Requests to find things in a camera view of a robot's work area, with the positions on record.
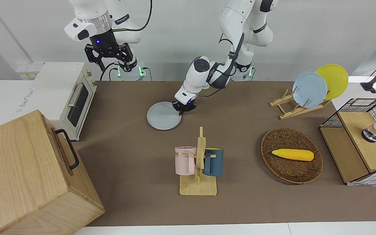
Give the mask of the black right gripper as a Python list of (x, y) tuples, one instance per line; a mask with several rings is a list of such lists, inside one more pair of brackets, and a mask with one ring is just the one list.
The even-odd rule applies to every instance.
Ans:
[(95, 63), (101, 71), (105, 71), (102, 58), (119, 58), (119, 66), (124, 71), (134, 68), (134, 55), (128, 43), (119, 46), (112, 30), (89, 38), (91, 45), (85, 46), (85, 54), (90, 63)]

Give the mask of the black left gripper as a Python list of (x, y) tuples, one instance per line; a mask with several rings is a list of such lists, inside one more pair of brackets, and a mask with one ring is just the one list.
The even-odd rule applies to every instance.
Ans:
[(190, 100), (186, 104), (183, 104), (181, 102), (173, 102), (173, 108), (179, 114), (182, 114), (183, 116), (187, 116), (187, 115), (190, 115), (193, 112), (192, 110), (196, 108), (196, 103), (194, 100)]

